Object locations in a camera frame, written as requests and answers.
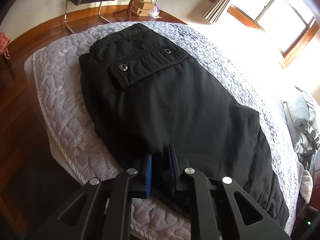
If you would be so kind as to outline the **black padded pants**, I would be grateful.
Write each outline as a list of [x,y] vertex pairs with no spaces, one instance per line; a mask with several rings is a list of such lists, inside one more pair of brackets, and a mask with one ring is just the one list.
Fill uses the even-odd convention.
[[272,170],[259,113],[239,104],[177,42],[195,44],[186,25],[161,35],[141,23],[97,40],[79,57],[84,102],[98,137],[124,169],[152,156],[151,193],[189,218],[172,196],[168,146],[206,176],[233,178],[280,226],[289,209]]

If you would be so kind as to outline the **grey-green crumpled duvet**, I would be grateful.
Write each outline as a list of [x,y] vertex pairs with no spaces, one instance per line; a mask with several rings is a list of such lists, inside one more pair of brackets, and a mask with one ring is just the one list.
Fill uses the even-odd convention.
[[310,170],[319,152],[319,105],[306,91],[293,88],[283,102],[293,149]]

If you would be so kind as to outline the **grey quilted bedspread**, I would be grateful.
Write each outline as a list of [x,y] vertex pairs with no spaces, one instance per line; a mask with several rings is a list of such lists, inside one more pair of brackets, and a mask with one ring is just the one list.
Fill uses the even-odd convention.
[[[25,62],[25,73],[37,109],[46,124],[54,159],[80,184],[93,177],[115,177],[120,166],[98,138],[80,87],[79,56],[106,35],[130,22],[116,22],[60,38],[39,49]],[[279,89],[254,80],[218,45],[193,28],[179,23],[146,22],[153,31],[185,49],[214,75],[238,103],[260,114],[260,125],[272,155],[272,168],[289,210],[285,231],[291,233],[303,166],[293,150]]]

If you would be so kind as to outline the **cream fleece blanket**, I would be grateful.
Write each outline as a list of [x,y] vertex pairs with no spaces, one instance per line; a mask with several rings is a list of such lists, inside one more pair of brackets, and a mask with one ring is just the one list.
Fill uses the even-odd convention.
[[313,178],[308,170],[304,170],[302,180],[300,184],[300,194],[305,200],[306,204],[309,204],[313,191]]

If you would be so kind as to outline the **stacked cardboard boxes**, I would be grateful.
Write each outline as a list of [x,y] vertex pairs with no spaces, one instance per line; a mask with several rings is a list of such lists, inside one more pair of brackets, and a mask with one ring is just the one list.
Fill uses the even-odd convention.
[[154,4],[149,0],[134,0],[132,11],[138,16],[148,16],[149,12],[154,8]]

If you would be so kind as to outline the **wooden framed left window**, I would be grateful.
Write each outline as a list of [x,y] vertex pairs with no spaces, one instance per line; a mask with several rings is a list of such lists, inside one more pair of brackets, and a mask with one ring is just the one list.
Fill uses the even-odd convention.
[[263,31],[282,55],[286,68],[319,31],[304,0],[231,0],[227,10],[243,25]]

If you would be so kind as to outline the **red checkered cloth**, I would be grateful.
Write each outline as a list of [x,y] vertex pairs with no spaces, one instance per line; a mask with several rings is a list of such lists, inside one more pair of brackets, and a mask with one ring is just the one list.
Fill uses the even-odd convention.
[[8,44],[10,43],[10,38],[8,38],[5,33],[0,32],[0,54],[3,55],[7,60],[10,59]]

